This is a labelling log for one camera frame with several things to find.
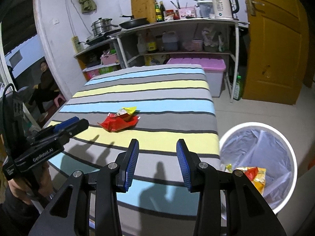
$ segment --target screw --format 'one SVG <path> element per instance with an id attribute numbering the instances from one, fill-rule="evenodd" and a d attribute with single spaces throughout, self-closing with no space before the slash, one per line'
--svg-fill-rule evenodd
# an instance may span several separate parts
<path id="1" fill-rule="evenodd" d="M 117 164 L 115 162 L 112 162 L 112 163 L 108 164 L 108 168 L 113 170 L 113 169 L 117 168 Z"/>
<path id="2" fill-rule="evenodd" d="M 77 170 L 77 171 L 74 171 L 73 172 L 73 176 L 74 177 L 79 177 L 79 176 L 81 176 L 82 175 L 82 172 L 80 171 L 80 170 Z"/>
<path id="3" fill-rule="evenodd" d="M 236 176 L 242 176 L 243 175 L 243 171 L 241 171 L 241 170 L 234 170 L 234 174 Z"/>
<path id="4" fill-rule="evenodd" d="M 206 167 L 208 167 L 208 164 L 206 162 L 200 162 L 199 167 L 205 169 Z"/>

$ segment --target white trash bin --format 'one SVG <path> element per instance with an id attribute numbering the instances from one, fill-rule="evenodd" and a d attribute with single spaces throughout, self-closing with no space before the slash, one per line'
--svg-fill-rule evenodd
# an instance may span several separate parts
<path id="1" fill-rule="evenodd" d="M 277 214 L 289 201 L 297 179 L 297 163 L 289 141 L 275 128 L 246 122 L 228 130 L 220 139 L 222 164 L 266 168 L 263 197 Z"/>

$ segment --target wooden cutting board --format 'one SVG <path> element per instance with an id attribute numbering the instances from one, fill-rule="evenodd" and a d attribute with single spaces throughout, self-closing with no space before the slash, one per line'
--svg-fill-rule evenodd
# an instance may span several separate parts
<path id="1" fill-rule="evenodd" d="M 131 0 L 131 12 L 135 18 L 147 18 L 150 23 L 156 22 L 155 0 Z"/>

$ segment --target white kettle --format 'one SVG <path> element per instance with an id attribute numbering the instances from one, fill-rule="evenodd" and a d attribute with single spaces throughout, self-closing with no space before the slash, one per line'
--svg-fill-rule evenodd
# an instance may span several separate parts
<path id="1" fill-rule="evenodd" d="M 232 10 L 230 0 L 212 0 L 213 10 L 216 18 L 233 19 L 233 13 L 239 11 L 238 0 L 235 0 L 236 9 Z"/>

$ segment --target bed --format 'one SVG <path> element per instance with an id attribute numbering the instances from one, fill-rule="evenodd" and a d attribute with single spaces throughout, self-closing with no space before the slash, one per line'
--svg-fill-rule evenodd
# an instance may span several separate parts
<path id="1" fill-rule="evenodd" d="M 109 112 L 137 106 L 136 126 L 107 132 L 101 123 Z M 49 122 L 55 125 L 77 116 L 89 128 L 50 159 L 54 187 L 60 188 L 76 170 L 97 171 L 126 151 L 131 139 L 140 153 L 132 186 L 117 194 L 124 235 L 192 235 L 199 193 L 184 187 L 176 156 L 183 138 L 190 151 L 220 168 L 214 105 L 199 65 L 132 67 L 97 76 L 85 84 Z M 94 195 L 90 220 L 94 219 Z"/>

